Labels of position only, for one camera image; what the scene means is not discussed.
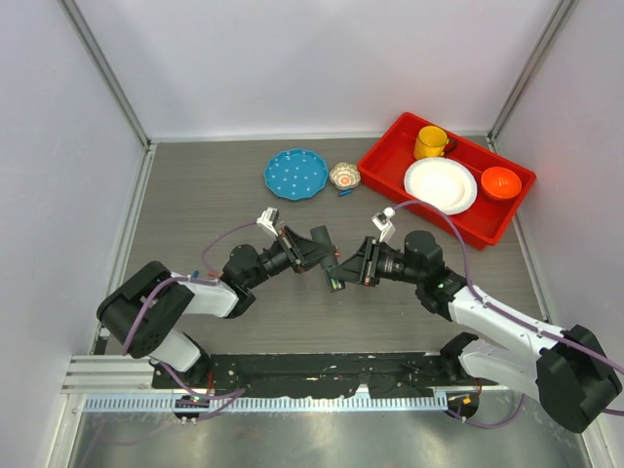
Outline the black remote control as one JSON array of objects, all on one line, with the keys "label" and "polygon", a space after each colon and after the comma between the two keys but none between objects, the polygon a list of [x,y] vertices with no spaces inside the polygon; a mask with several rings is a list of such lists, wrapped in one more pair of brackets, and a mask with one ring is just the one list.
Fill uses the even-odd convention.
[{"label": "black remote control", "polygon": [[[337,251],[337,247],[332,242],[330,232],[326,225],[319,225],[310,230],[310,235],[313,241],[322,247],[322,258],[320,260],[320,266],[322,268],[324,278],[331,293],[341,292],[345,289],[345,284],[341,280],[336,280],[332,276],[332,271],[338,265],[338,257],[334,255]],[[331,278],[335,279],[339,288],[334,289],[332,287]]]}]

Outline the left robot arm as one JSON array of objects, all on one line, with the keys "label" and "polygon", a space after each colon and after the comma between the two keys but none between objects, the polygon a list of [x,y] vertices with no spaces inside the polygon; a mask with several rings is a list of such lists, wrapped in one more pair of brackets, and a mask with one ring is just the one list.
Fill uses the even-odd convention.
[{"label": "left robot arm", "polygon": [[203,280],[183,276],[153,260],[110,294],[97,319],[134,359],[149,358],[156,370],[188,389],[200,387],[212,370],[209,353],[177,331],[184,315],[234,319],[254,303],[253,289],[290,269],[296,274],[317,265],[336,265],[336,246],[324,225],[302,237],[284,226],[274,242],[257,251],[249,244],[232,249],[220,275]]}]

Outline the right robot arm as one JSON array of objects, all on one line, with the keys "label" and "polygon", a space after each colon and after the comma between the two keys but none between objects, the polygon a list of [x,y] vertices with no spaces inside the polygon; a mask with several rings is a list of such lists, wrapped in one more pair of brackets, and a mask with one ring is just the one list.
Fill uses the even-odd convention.
[{"label": "right robot arm", "polygon": [[400,250],[367,237],[331,275],[366,287],[380,280],[414,285],[427,311],[479,335],[441,360],[445,381],[460,385],[477,377],[504,385],[537,401],[572,433],[583,433],[623,390],[623,369],[590,330],[535,320],[485,294],[445,265],[429,232],[412,231]]}]

